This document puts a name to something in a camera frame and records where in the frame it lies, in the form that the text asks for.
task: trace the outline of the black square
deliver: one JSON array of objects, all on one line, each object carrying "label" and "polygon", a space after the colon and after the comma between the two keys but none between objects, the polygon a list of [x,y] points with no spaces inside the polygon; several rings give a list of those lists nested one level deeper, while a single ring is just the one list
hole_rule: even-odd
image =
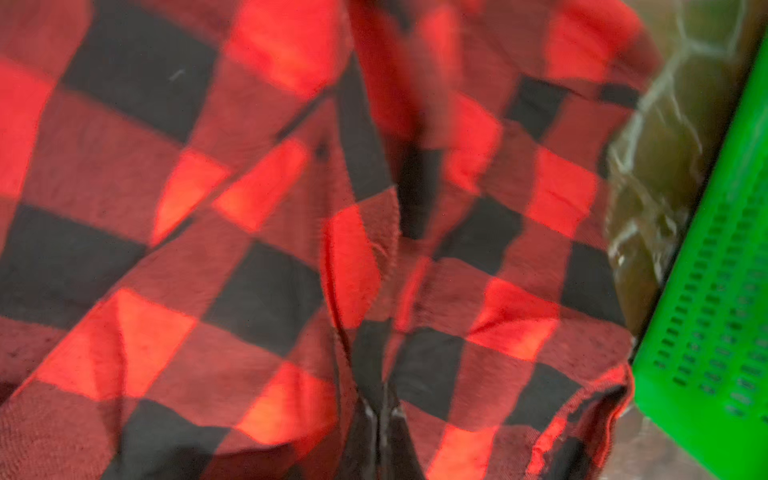
[{"label": "black square", "polygon": [[600,90],[600,101],[608,104],[616,104],[622,107],[634,110],[637,108],[637,101],[640,99],[640,92],[624,84],[605,84]]},{"label": "black square", "polygon": [[336,83],[336,117],[355,198],[365,200],[391,187],[389,165],[384,158],[379,133],[371,120],[366,86],[354,54],[349,56],[349,62]]},{"label": "black square", "polygon": [[125,0],[97,0],[62,83],[185,143],[203,107],[216,51]]},{"label": "black square", "polygon": [[596,319],[625,325],[608,255],[589,245],[573,242],[560,303]]},{"label": "black square", "polygon": [[607,180],[611,175],[611,169],[608,166],[608,149],[611,147],[611,142],[603,145],[603,149],[600,151],[600,157],[598,158],[597,173],[603,180]]},{"label": "black square", "polygon": [[413,147],[402,164],[397,200],[400,203],[400,230],[406,238],[419,240],[435,206],[442,166],[442,150]]},{"label": "black square", "polygon": [[505,425],[529,425],[543,432],[565,403],[581,388],[578,382],[544,363],[537,363],[531,379]]},{"label": "black square", "polygon": [[144,246],[26,204],[0,256],[0,315],[69,329],[144,255]]},{"label": "black square", "polygon": [[408,32],[413,27],[413,22],[409,13],[405,9],[406,2],[409,0],[382,0],[379,5],[389,13],[397,22],[400,31]]},{"label": "black square", "polygon": [[586,480],[593,470],[592,459],[584,443],[575,437],[568,437],[554,454],[549,470],[541,480]]},{"label": "black square", "polygon": [[142,399],[123,428],[120,452],[102,480],[199,478],[229,429],[200,427]]},{"label": "black square", "polygon": [[541,143],[541,139],[558,116],[566,95],[567,88],[523,77],[504,118],[519,122],[534,140]]},{"label": "black square", "polygon": [[304,474],[301,472],[301,466],[297,463],[288,468],[288,472],[283,476],[283,480],[304,480]]},{"label": "black square", "polygon": [[522,233],[522,215],[490,197],[480,197],[467,218],[438,248],[435,259],[453,257],[495,275],[502,267],[504,251]]},{"label": "black square", "polygon": [[411,333],[392,372],[397,396],[448,421],[464,340],[431,328]]},{"label": "black square", "polygon": [[363,320],[352,344],[353,378],[360,394],[376,412],[381,411],[383,401],[383,357],[390,323],[391,319],[386,322]]},{"label": "black square", "polygon": [[322,303],[317,272],[257,241],[203,320],[286,356]]}]

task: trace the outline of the plaid shirt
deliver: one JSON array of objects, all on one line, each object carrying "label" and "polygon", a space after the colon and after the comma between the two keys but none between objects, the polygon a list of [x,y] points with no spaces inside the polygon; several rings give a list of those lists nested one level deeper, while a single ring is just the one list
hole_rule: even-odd
[{"label": "plaid shirt", "polygon": [[594,478],[656,65],[619,0],[3,2],[0,478]]}]

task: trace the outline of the red and black plaid fabric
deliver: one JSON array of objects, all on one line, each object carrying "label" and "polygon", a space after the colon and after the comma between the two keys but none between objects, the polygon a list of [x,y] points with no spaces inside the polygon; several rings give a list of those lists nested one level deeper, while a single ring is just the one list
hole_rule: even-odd
[{"label": "red and black plaid fabric", "polygon": [[0,478],[594,478],[656,64],[619,0],[1,3]]}]

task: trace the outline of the red square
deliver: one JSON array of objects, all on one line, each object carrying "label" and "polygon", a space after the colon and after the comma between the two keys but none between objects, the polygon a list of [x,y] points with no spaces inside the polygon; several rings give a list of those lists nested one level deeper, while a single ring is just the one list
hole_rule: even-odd
[{"label": "red square", "polygon": [[[493,2],[493,5],[498,7],[502,3],[508,2]],[[459,90],[491,115],[502,117],[516,89],[520,68],[509,61],[482,22],[462,22],[459,34],[462,43]]]},{"label": "red square", "polygon": [[256,233],[259,240],[290,253],[319,270],[319,225],[326,220],[326,194],[318,178],[324,178],[327,165],[309,160],[293,186]]},{"label": "red square", "polygon": [[605,82],[626,84],[645,91],[660,66],[661,53],[647,30],[640,31],[616,58],[606,74]]},{"label": "red square", "polygon": [[3,404],[4,478],[101,478],[118,450],[120,409],[32,381]]},{"label": "red square", "polygon": [[571,241],[524,217],[523,233],[507,248],[497,276],[539,298],[559,302]]},{"label": "red square", "polygon": [[263,445],[330,431],[338,422],[336,387],[285,362],[237,428]]},{"label": "red square", "polygon": [[443,258],[429,269],[419,284],[419,308],[415,309],[413,329],[429,327],[454,336],[465,336],[485,300],[491,277],[455,258]]},{"label": "red square", "polygon": [[287,12],[283,0],[246,0],[224,51],[276,86],[309,99],[331,82],[339,8],[333,0],[308,0]]},{"label": "red square", "polygon": [[41,118],[24,200],[144,243],[180,153],[151,128],[57,89]]},{"label": "red square", "polygon": [[334,382],[336,352],[333,342],[337,338],[328,309],[322,308],[304,326],[301,337],[291,349],[287,360],[316,379]]},{"label": "red square", "polygon": [[242,260],[252,239],[212,210],[196,215],[172,243],[122,280],[143,297],[201,317]]},{"label": "red square", "polygon": [[[477,198],[476,194],[465,188],[452,182],[445,182],[437,194],[425,238],[420,240],[415,248],[424,254],[434,252],[445,239],[445,236],[449,235],[467,217]],[[403,237],[400,244],[403,245],[407,240],[410,239]]]},{"label": "red square", "polygon": [[557,303],[494,278],[485,289],[485,305],[467,340],[516,359],[535,360],[559,324]]},{"label": "red square", "polygon": [[368,197],[358,203],[362,225],[366,228],[366,237],[373,247],[373,256],[379,268],[379,276],[384,278],[395,269],[399,247],[399,205],[394,188],[388,188],[378,195]]},{"label": "red square", "polygon": [[589,215],[599,178],[546,148],[536,155],[536,184],[525,214],[572,238]]},{"label": "red square", "polygon": [[0,403],[26,380],[66,332],[0,316]]},{"label": "red square", "polygon": [[214,208],[248,233],[255,233],[299,180],[310,153],[286,140],[262,158],[214,202]]},{"label": "red square", "polygon": [[333,96],[321,94],[304,104],[274,137],[279,143],[287,138],[299,141],[312,157],[325,165],[328,159],[328,130],[336,121],[336,104]]},{"label": "red square", "polygon": [[98,401],[142,397],[196,322],[118,290],[61,341],[35,378]]},{"label": "red square", "polygon": [[239,170],[274,147],[275,135],[300,107],[295,95],[220,56],[188,145]]},{"label": "red square", "polygon": [[[426,2],[413,2],[414,6]],[[444,82],[455,84],[460,72],[460,37],[456,34],[463,21],[453,4],[443,3],[419,16],[416,23],[418,39],[426,46]]]},{"label": "red square", "polygon": [[550,20],[546,75],[602,83],[607,67],[641,30],[640,19],[623,2],[567,0]]},{"label": "red square", "polygon": [[610,186],[608,182],[599,180],[598,191],[594,196],[594,202],[589,216],[585,218],[574,233],[574,240],[585,243],[598,250],[607,248],[605,240],[605,218],[608,211],[608,197]]},{"label": "red square", "polygon": [[438,447],[447,424],[408,402],[401,401],[400,407],[407,422],[408,437],[413,442],[416,458],[419,459],[419,464],[426,471],[438,453]]},{"label": "red square", "polygon": [[359,207],[353,205],[333,216],[323,239],[320,269],[339,324],[345,329],[360,326],[381,286],[373,245],[366,236]]},{"label": "red square", "polygon": [[478,181],[502,139],[502,126],[465,95],[457,96],[455,108],[454,144],[445,157],[445,175],[448,181],[477,195]]},{"label": "red square", "polygon": [[504,423],[533,373],[534,363],[467,342],[448,421],[477,432]]},{"label": "red square", "polygon": [[632,335],[615,323],[561,308],[561,323],[544,344],[538,361],[579,382],[590,382],[625,364]]},{"label": "red square", "polygon": [[560,3],[561,0],[486,0],[477,23],[488,42],[493,42],[509,64],[528,75],[542,78],[545,66],[542,53],[551,16]]},{"label": "red square", "polygon": [[296,460],[291,445],[259,445],[248,435],[231,429],[200,480],[284,478]]},{"label": "red square", "polygon": [[491,458],[497,426],[467,432],[453,425],[445,428],[440,447],[427,471],[429,480],[482,480]]},{"label": "red square", "polygon": [[93,10],[88,0],[3,2],[0,55],[55,82],[88,32]]},{"label": "red square", "polygon": [[146,397],[196,425],[231,427],[248,411],[282,359],[200,323]]},{"label": "red square", "polygon": [[151,245],[160,243],[229,173],[198,151],[183,151],[157,205]]},{"label": "red square", "polygon": [[141,0],[141,4],[218,45],[227,39],[240,0]]},{"label": "red square", "polygon": [[464,13],[479,15],[485,6],[485,0],[461,0],[459,4]]},{"label": "red square", "polygon": [[53,83],[0,56],[0,195],[17,200],[22,194],[40,117]]},{"label": "red square", "polygon": [[527,425],[502,425],[496,432],[488,478],[525,478],[531,450],[541,433]]},{"label": "red square", "polygon": [[338,472],[344,440],[338,428],[315,434],[292,444],[297,455],[300,477],[304,480],[327,480],[330,472]]},{"label": "red square", "polygon": [[491,165],[480,188],[516,212],[525,212],[536,181],[536,155],[541,148],[518,122],[506,122]]},{"label": "red square", "polygon": [[560,158],[597,173],[603,147],[630,114],[630,110],[616,104],[568,95],[547,131],[544,147]]},{"label": "red square", "polygon": [[398,28],[371,2],[347,3],[371,118],[385,134],[412,140],[419,119]]}]

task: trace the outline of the green plastic basket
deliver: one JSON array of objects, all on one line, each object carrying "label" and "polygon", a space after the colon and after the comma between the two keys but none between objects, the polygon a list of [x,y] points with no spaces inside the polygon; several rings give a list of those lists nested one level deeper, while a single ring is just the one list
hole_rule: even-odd
[{"label": "green plastic basket", "polygon": [[768,478],[768,38],[633,368],[637,406],[702,465]]}]

